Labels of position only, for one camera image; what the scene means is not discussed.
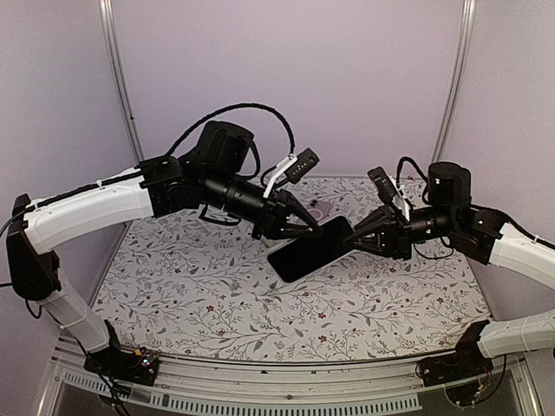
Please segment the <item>smartphone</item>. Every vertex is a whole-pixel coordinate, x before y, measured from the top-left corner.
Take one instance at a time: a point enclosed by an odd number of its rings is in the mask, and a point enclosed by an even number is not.
[[[268,263],[286,283],[293,283],[351,252],[343,240],[354,230],[346,217],[333,217],[322,224],[317,238],[297,238],[268,253]]]

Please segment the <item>white wall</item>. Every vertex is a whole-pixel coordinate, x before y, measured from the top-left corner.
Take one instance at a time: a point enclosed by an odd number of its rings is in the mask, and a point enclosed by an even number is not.
[[[101,31],[98,3],[0,2],[0,218],[14,198],[45,197],[133,165]],[[118,230],[58,250],[87,298]],[[9,281],[4,240],[0,282]],[[36,411],[57,328],[32,319],[23,300],[0,289],[0,414]]]
[[[555,241],[555,3],[480,0],[446,158],[473,174],[476,204],[498,207]],[[555,293],[474,264],[497,319],[555,308]],[[530,357],[545,414],[555,414],[555,360]]]
[[[284,113],[298,151],[318,153],[316,173],[363,175],[378,165],[393,172],[405,153],[425,164],[447,98],[462,4],[114,2],[145,153],[165,152],[212,110],[258,101]],[[255,133],[265,166],[285,156],[286,136],[271,115],[241,110],[220,120]]]

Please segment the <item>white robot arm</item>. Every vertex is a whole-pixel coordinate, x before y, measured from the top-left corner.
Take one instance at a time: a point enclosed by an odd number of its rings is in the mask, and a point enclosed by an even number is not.
[[[176,159],[164,155],[141,162],[120,175],[47,199],[16,199],[6,239],[14,291],[34,301],[67,329],[87,352],[85,368],[108,377],[152,385],[155,354],[121,351],[109,322],[97,316],[62,273],[54,248],[73,238],[113,224],[162,217],[201,204],[226,211],[233,222],[253,223],[252,237],[311,237],[321,232],[317,221],[290,193],[275,189],[277,176],[296,183],[317,162],[307,149],[287,156],[266,189],[237,172],[252,146],[253,135],[223,121],[208,122],[196,147]],[[294,214],[304,224],[290,224]],[[206,217],[201,218],[218,222]]]
[[[555,245],[532,236],[502,211],[471,204],[467,169],[449,162],[430,165],[428,177],[421,174],[428,205],[421,209],[408,208],[398,184],[381,167],[369,176],[384,206],[355,226],[345,240],[349,247],[408,260],[413,244],[448,238],[448,247],[476,261],[517,271],[555,290]],[[481,374],[493,357],[541,348],[555,348],[555,310],[508,322],[475,322],[454,354],[421,361],[422,378],[433,385]]]

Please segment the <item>floral tablecloth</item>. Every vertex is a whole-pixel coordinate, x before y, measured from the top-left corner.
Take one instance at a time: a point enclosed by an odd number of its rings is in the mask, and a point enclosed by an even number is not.
[[[407,180],[417,205],[423,183]],[[307,179],[353,224],[380,205],[368,179]],[[467,260],[394,261],[354,251],[292,284],[265,260],[245,222],[208,224],[197,211],[134,222],[95,300],[126,344],[161,352],[249,361],[345,361],[452,348],[489,315]],[[446,254],[438,242],[419,247]]]

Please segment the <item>black smartphone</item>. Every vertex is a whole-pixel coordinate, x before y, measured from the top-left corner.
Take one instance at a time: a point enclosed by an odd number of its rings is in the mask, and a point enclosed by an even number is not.
[[[343,245],[353,233],[346,217],[333,217],[322,231],[320,237],[298,238],[268,253],[268,263],[284,282],[293,283],[352,251]]]

